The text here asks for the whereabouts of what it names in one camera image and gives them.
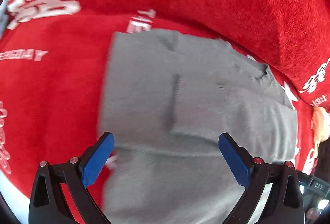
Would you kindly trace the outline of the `grey knit sweater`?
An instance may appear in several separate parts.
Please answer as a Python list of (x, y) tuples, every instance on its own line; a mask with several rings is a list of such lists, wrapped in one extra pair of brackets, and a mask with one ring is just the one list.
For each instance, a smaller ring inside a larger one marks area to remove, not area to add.
[(99, 129), (118, 157), (112, 223), (221, 223), (243, 193), (218, 147), (227, 132), (268, 163), (292, 160), (297, 113), (266, 64), (221, 39), (117, 33)]

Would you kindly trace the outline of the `orange cloth item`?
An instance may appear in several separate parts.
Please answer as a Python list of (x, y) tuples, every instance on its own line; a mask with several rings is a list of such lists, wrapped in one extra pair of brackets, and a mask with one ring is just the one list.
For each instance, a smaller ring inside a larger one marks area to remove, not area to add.
[(319, 144), (329, 139), (329, 114), (323, 107), (313, 107), (314, 143)]

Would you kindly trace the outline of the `red blanket with white characters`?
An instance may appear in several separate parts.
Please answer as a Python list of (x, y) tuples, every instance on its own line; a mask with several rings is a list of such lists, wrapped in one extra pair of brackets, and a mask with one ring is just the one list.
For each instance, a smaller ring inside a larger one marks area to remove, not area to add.
[(238, 139), (276, 160), (293, 157), (298, 167), (312, 154), (312, 104), (322, 83), (305, 93), (304, 83), (322, 60), (329, 41), (329, 11), (316, 5), (204, 7), (152, 6), (73, 15), (15, 19), (1, 39), (1, 168), (29, 195), (36, 165), (63, 161), (81, 152), (101, 131), (105, 76), (117, 32), (133, 16), (153, 29), (228, 40), (240, 55), (251, 55), (271, 70), (269, 88), (285, 98), (291, 116), (273, 117), (270, 131), (238, 131)]

